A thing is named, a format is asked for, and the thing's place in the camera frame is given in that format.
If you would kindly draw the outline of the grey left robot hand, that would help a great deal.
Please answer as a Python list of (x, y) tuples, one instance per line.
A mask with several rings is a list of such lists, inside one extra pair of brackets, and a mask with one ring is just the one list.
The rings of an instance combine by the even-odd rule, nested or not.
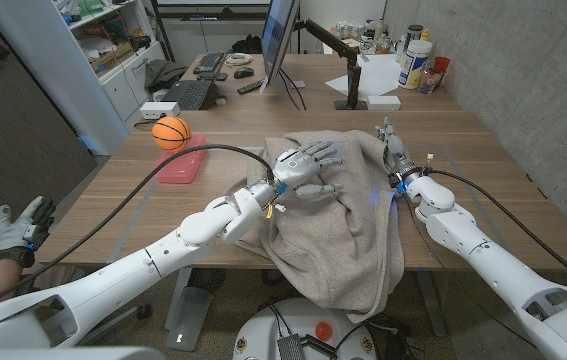
[(337, 150), (330, 142), (314, 142), (291, 148), (282, 153), (273, 166), (273, 180), (259, 180), (251, 185), (248, 191), (257, 203), (263, 207), (275, 200), (286, 190), (294, 190), (297, 197), (302, 199), (317, 198), (333, 194), (343, 189), (342, 184), (318, 185), (308, 181), (322, 168), (332, 164), (342, 164), (339, 158), (334, 158)]

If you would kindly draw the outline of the person's gloved hand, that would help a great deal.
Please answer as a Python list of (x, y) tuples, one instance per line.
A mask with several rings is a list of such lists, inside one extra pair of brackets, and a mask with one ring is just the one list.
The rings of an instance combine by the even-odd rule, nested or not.
[(38, 196), (32, 200), (17, 219), (11, 221), (11, 209), (0, 206), (0, 260), (15, 260), (22, 268), (30, 268), (35, 262), (35, 252), (49, 236), (54, 222), (53, 201)]

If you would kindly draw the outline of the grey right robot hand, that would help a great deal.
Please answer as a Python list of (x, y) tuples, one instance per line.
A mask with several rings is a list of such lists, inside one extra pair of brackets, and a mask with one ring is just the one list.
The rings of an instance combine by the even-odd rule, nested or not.
[(389, 173), (389, 184), (398, 192), (404, 193), (411, 182), (422, 176), (423, 168), (414, 164), (388, 117), (384, 118), (382, 127), (375, 127), (375, 134), (385, 144), (383, 159)]

